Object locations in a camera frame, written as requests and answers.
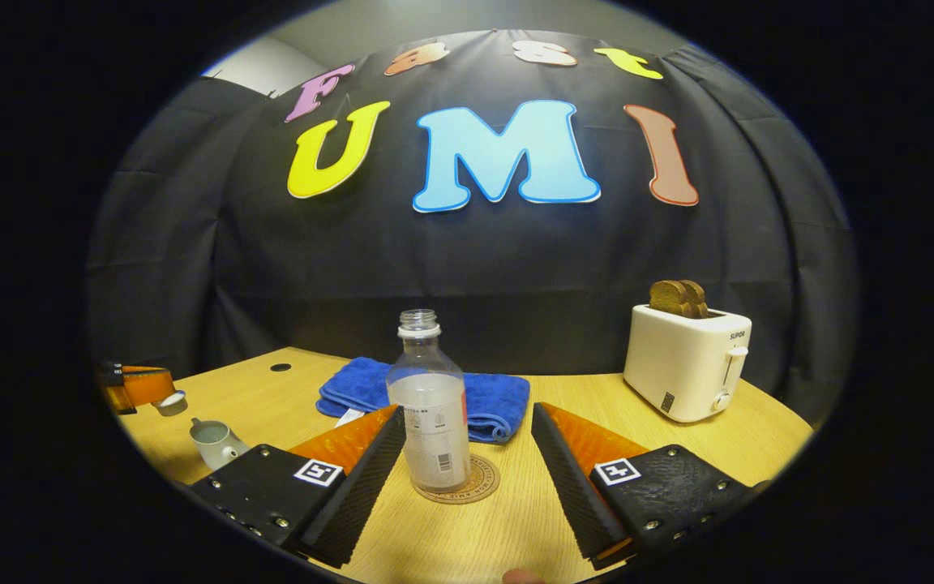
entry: bottle cap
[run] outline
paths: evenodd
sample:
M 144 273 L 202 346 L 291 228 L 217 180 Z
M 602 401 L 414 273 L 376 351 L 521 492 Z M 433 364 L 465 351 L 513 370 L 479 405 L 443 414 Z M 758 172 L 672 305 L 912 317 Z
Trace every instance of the bottle cap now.
M 188 404 L 186 404 L 186 392 L 181 389 L 161 401 L 155 401 L 152 404 L 161 415 L 181 414 L 186 410 L 186 406 L 188 406 Z

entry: plastic bottle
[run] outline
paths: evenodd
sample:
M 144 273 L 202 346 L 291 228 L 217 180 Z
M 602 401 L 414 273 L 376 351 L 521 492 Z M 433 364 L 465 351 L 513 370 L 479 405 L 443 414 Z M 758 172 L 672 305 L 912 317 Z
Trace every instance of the plastic bottle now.
M 438 348 L 435 311 L 404 311 L 400 322 L 404 350 L 386 381 L 405 414 L 410 479 L 427 491 L 456 491 L 470 478 L 464 374 Z

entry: blue letter m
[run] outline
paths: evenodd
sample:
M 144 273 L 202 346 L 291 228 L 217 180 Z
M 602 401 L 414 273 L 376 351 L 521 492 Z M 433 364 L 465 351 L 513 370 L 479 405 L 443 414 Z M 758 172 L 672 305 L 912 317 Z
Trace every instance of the blue letter m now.
M 575 106 L 560 101 L 525 102 L 497 134 L 473 111 L 455 107 L 423 115 L 416 125 L 427 129 L 427 175 L 413 197 L 422 213 L 460 209 L 470 190 L 456 180 L 462 160 L 493 203 L 503 199 L 522 156 L 529 156 L 529 177 L 521 182 L 522 199 L 530 203 L 589 203 L 600 197 L 600 185 L 586 176 L 572 133 Z

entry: cork coaster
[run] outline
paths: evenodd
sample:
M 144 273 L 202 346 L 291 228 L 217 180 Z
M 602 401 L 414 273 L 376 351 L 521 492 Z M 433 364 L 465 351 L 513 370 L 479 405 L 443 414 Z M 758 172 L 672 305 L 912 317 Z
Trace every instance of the cork coaster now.
M 470 455 L 470 478 L 460 491 L 430 492 L 413 484 L 413 488 L 423 495 L 423 498 L 446 505 L 463 505 L 481 501 L 486 496 L 492 495 L 497 487 L 499 487 L 499 470 L 496 469 L 496 465 L 477 454 Z

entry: yellow letter u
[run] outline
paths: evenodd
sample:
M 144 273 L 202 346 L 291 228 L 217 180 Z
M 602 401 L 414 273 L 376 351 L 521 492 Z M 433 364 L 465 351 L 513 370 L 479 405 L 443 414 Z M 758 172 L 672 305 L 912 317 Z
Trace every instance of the yellow letter u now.
M 298 136 L 298 151 L 293 155 L 293 162 L 290 162 L 286 190 L 298 199 L 308 199 L 311 196 L 322 195 L 347 181 L 362 164 L 362 159 L 366 158 L 366 151 L 370 149 L 370 141 L 374 137 L 374 127 L 377 126 L 377 116 L 391 104 L 377 102 L 348 114 L 352 129 L 349 130 L 345 152 L 341 154 L 341 159 L 326 169 L 316 169 L 315 163 L 319 161 L 319 150 L 323 147 L 323 140 L 326 139 L 327 133 L 337 126 L 337 120 L 330 119 L 305 130 L 304 134 Z

